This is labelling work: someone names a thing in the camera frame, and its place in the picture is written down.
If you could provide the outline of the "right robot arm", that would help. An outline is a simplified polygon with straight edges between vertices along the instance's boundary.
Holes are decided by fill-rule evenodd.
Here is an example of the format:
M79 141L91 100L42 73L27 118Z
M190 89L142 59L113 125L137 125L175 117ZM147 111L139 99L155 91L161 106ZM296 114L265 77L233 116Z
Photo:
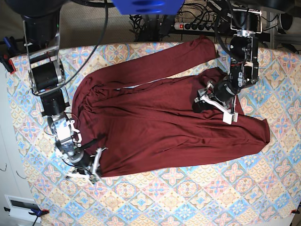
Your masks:
M32 94L40 97L48 126L55 136L55 150L62 160L75 168L68 177L97 180L97 167L103 151L97 149L89 155L85 149L97 140L82 145L75 120L69 118L70 106L63 64L58 56L60 49L60 10L64 0L7 0L6 4L23 20L24 46L29 61L29 78Z

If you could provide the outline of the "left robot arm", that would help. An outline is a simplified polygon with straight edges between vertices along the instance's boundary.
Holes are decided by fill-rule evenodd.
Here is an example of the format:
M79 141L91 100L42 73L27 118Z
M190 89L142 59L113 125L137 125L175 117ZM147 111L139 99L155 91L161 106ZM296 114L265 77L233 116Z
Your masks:
M259 80L258 43L256 34L262 33L261 11L288 13L292 16L297 6L294 0L226 0L217 12L214 22L215 37L221 48L230 56L230 73L221 81L198 90L192 109L195 113L217 107L234 113L237 94ZM220 19L224 18L233 38L227 47L219 33Z

